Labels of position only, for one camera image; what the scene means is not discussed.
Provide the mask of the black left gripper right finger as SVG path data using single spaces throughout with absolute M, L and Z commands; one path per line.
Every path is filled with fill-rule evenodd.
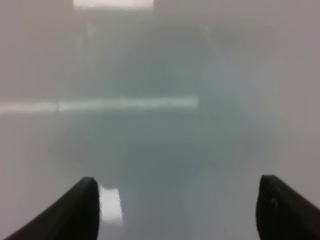
M 261 176 L 255 221 L 261 240 L 320 238 L 320 209 L 275 175 Z

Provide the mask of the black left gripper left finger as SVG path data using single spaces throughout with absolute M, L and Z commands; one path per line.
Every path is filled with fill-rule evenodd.
M 7 240 L 96 240 L 100 226 L 98 182 L 83 177 Z

